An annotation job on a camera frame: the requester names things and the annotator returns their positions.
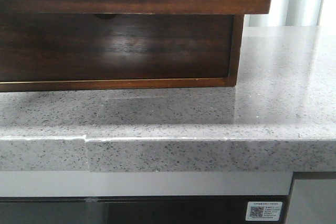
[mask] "wooden cabinet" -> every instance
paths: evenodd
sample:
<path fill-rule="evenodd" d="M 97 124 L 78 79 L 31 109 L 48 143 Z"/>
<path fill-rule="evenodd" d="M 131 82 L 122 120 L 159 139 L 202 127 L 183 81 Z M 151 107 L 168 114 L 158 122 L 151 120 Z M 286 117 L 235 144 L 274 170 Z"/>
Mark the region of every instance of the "wooden cabinet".
<path fill-rule="evenodd" d="M 234 86 L 270 0 L 0 0 L 0 91 Z"/>

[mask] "countertop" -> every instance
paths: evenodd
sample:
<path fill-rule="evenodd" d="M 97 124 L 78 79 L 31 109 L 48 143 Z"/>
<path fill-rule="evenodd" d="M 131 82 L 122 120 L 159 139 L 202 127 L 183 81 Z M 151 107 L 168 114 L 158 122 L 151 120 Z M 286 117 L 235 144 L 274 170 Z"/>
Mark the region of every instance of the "countertop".
<path fill-rule="evenodd" d="M 0 170 L 336 171 L 336 29 L 245 28 L 234 88 L 0 93 Z"/>

